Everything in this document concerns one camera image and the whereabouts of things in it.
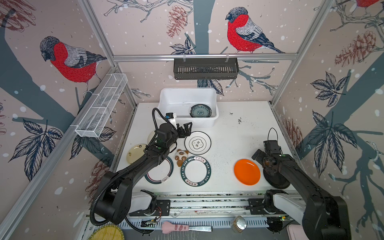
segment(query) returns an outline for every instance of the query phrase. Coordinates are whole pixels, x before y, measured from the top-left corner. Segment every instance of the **gray floor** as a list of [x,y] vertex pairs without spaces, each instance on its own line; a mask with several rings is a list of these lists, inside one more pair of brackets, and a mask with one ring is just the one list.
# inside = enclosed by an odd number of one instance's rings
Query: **gray floor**
[[214,228],[212,232],[171,232],[163,234],[155,230],[150,236],[142,236],[135,230],[123,230],[126,240],[289,240],[286,228],[280,234],[273,234],[266,228],[247,228],[242,233],[235,233],[231,228]]

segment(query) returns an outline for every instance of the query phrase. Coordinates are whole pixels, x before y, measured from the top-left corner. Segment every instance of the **bird head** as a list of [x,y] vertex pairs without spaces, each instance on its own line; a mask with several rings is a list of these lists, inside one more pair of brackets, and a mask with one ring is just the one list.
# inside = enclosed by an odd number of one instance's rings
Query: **bird head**
[[56,60],[54,47],[59,42],[60,41],[53,36],[48,36],[42,40],[42,42],[40,43],[40,51],[41,51],[41,55],[43,56],[44,61],[47,61],[47,60],[55,61]]
[[228,20],[230,23],[233,23],[236,18],[240,15],[248,15],[248,11],[244,7],[235,7],[229,11],[225,20]]

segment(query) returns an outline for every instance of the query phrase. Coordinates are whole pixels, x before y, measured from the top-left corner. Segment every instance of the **silver lid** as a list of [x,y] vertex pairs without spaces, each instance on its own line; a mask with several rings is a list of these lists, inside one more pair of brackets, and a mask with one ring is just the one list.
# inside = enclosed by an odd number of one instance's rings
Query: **silver lid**
[[239,229],[244,230],[247,227],[247,222],[242,217],[239,217],[236,219],[236,226]]

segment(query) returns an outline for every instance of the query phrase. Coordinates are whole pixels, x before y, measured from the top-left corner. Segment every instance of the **pink spatula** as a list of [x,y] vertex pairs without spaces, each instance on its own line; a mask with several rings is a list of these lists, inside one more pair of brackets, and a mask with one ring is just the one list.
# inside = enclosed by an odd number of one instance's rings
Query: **pink spatula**
[[212,226],[197,226],[197,227],[190,227],[188,225],[181,225],[181,224],[172,224],[170,222],[163,222],[163,225],[161,226],[161,230],[163,233],[170,233],[172,231],[200,231],[200,232],[212,232]]

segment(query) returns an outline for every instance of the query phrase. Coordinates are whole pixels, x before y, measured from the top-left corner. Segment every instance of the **white wire mesh basket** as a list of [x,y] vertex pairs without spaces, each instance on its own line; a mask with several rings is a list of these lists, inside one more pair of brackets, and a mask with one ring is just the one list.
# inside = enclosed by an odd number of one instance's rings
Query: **white wire mesh basket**
[[75,130],[80,137],[100,137],[127,82],[125,74],[111,74]]

